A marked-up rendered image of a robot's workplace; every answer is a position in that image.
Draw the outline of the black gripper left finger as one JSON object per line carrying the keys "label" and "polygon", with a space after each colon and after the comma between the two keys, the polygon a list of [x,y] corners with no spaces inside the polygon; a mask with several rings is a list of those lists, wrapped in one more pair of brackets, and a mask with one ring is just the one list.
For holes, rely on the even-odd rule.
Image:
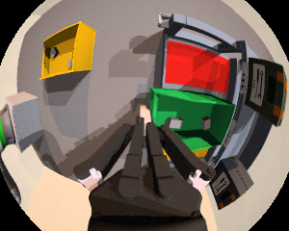
{"label": "black gripper left finger", "polygon": [[135,125],[123,123],[88,160],[74,167],[73,173],[89,192],[104,182],[104,178],[131,141],[119,180],[118,192],[124,200],[133,200],[137,197],[145,135],[144,128],[145,106],[141,105],[141,115],[136,117]]}

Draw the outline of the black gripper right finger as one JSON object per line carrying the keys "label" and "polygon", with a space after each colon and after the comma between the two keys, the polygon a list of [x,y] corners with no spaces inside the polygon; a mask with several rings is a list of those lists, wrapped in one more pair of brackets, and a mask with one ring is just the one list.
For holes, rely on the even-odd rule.
{"label": "black gripper right finger", "polygon": [[[181,176],[202,192],[216,175],[216,170],[201,161],[168,125],[156,126],[149,106],[144,106],[144,109],[148,166],[154,168],[158,196],[163,200],[170,200],[178,191],[167,155]],[[167,155],[164,155],[163,149]]]}

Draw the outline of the yellow bin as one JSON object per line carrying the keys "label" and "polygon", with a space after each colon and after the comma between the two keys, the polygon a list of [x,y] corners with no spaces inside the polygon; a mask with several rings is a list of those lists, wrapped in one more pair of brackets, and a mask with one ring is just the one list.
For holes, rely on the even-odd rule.
{"label": "yellow bin", "polygon": [[[92,70],[95,34],[93,28],[81,21],[44,40],[40,80],[74,71]],[[50,54],[53,47],[60,52],[56,58]],[[70,59],[72,67],[68,67]]]}

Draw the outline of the green bin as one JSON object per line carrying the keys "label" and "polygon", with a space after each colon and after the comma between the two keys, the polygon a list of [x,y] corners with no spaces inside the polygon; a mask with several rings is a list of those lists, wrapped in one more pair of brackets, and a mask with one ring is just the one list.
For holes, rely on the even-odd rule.
{"label": "green bin", "polygon": [[[169,116],[183,119],[181,129],[171,129],[192,151],[222,145],[236,107],[214,94],[161,88],[150,88],[148,106],[157,126],[167,124]],[[201,119],[206,116],[210,128],[204,131]]]}

